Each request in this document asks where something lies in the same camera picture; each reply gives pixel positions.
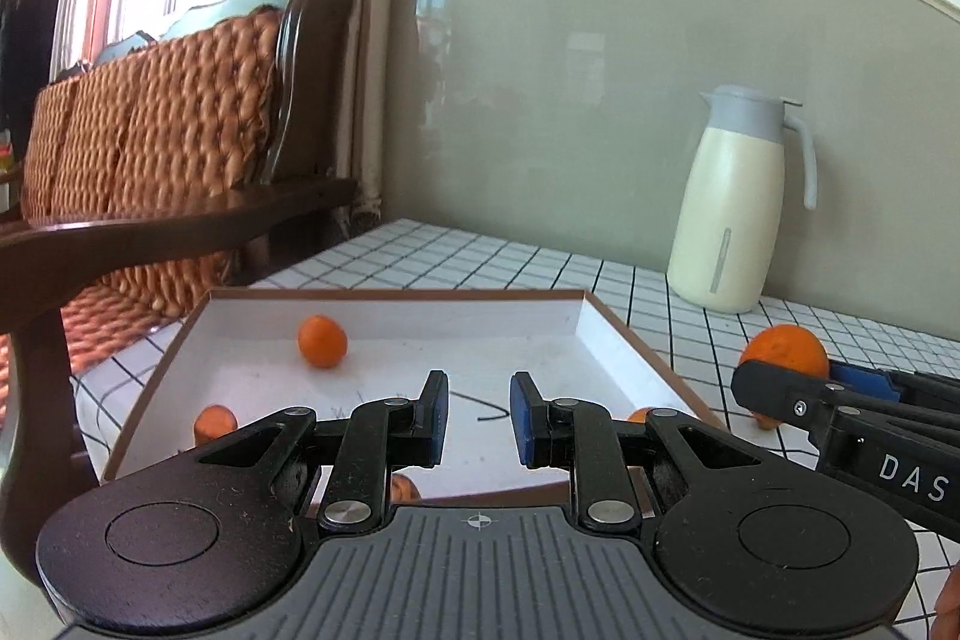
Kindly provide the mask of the person hand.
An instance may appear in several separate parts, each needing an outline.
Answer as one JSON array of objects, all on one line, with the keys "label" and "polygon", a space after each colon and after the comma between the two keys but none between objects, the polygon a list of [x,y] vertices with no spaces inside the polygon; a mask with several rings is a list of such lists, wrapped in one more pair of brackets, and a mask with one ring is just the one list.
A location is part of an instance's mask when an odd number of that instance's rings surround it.
[{"label": "person hand", "polygon": [[960,565],[955,565],[935,601],[931,640],[960,640]]}]

